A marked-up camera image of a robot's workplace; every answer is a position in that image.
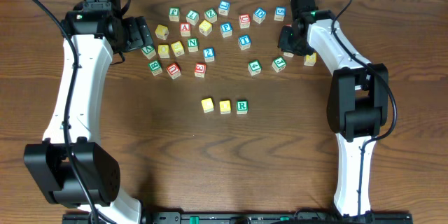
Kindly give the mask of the yellow o block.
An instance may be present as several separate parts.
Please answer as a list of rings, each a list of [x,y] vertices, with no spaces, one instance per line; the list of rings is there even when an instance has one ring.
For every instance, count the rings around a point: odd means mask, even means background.
[[[222,100],[219,102],[220,113],[221,114],[229,114],[231,113],[231,103],[230,100]]]
[[[169,59],[169,45],[167,44],[160,44],[157,48],[158,54],[161,59]]]

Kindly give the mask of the blue T block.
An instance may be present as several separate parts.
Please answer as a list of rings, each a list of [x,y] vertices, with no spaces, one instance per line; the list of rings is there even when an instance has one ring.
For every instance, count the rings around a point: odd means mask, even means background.
[[[246,50],[251,47],[251,39],[249,35],[243,35],[238,38],[238,44],[241,50]]]

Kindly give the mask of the green V block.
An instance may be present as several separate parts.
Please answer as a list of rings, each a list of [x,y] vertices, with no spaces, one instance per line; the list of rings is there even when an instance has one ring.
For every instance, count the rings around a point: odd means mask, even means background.
[[[154,56],[157,55],[157,53],[152,45],[144,46],[141,49],[141,51],[148,60],[151,60]]]

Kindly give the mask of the green J block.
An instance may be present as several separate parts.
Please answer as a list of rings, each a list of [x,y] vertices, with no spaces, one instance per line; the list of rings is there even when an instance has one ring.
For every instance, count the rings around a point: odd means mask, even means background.
[[[283,57],[277,57],[272,62],[272,68],[277,73],[284,70],[286,68],[286,65],[287,65],[287,63]]]

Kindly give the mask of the blue L block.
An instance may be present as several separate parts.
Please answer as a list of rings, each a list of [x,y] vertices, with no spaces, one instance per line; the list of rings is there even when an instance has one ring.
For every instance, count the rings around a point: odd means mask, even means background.
[[[284,57],[294,57],[294,54],[291,52],[283,52]]]

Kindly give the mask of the yellow block upper middle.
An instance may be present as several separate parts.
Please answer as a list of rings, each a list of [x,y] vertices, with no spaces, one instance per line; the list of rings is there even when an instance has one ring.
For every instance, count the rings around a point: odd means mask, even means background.
[[[213,26],[212,26],[212,24],[211,24],[209,21],[207,21],[207,20],[203,20],[203,21],[200,23],[200,25],[199,25],[199,32],[200,32],[201,34],[203,34],[204,36],[208,36],[208,35],[210,35],[210,33],[212,32],[212,30],[213,30]]]

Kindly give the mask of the yellow C block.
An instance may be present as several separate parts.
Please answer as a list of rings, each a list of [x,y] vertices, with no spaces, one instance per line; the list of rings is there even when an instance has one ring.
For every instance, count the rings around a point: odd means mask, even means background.
[[[214,110],[214,102],[212,98],[206,98],[201,101],[203,111],[205,113],[211,112]]]

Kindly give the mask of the green B block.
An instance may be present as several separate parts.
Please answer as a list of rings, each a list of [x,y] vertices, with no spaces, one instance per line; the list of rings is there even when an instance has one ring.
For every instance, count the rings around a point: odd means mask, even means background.
[[[163,72],[162,65],[161,65],[159,60],[154,60],[152,62],[149,62],[148,63],[148,67],[150,69],[150,72],[154,76],[159,75],[159,74],[161,74]]]

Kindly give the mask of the green P block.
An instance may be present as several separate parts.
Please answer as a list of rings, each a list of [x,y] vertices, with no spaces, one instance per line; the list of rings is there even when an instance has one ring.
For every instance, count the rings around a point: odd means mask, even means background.
[[[180,21],[180,8],[173,7],[169,9],[169,20],[172,22]]]

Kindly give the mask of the red C block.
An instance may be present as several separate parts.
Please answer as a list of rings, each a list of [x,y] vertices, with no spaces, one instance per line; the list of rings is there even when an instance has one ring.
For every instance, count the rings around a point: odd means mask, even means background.
[[[239,26],[241,29],[248,29],[251,24],[251,17],[249,14],[239,16]]]

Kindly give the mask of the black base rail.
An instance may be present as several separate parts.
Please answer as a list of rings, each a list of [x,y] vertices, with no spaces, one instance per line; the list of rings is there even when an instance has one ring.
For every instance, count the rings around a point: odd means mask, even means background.
[[[413,224],[409,213],[368,213],[357,217],[338,217],[318,211],[297,211],[294,214],[208,214],[157,212],[142,220],[151,224],[294,224],[294,223],[373,223],[373,224]]]

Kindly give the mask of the blue D block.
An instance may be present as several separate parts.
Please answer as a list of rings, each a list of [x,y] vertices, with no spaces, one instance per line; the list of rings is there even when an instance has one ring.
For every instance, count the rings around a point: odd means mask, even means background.
[[[253,20],[261,24],[266,18],[266,11],[262,8],[257,8],[253,13]]]

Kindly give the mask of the blue 2 block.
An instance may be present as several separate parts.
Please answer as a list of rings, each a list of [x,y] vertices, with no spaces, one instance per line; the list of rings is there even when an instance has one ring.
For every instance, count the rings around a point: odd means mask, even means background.
[[[204,61],[205,62],[213,62],[215,60],[215,52],[213,48],[205,48],[203,49]]]

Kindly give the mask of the green Z block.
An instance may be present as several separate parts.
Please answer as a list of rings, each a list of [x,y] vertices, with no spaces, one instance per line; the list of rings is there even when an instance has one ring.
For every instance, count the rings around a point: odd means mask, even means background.
[[[210,8],[204,12],[204,16],[208,22],[214,23],[217,21],[218,14],[213,8]]]

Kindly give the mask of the green R block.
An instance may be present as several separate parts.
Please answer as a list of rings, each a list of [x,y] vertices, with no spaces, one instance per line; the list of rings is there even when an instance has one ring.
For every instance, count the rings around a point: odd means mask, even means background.
[[[243,115],[248,113],[248,102],[246,100],[239,100],[236,103],[237,114]]]

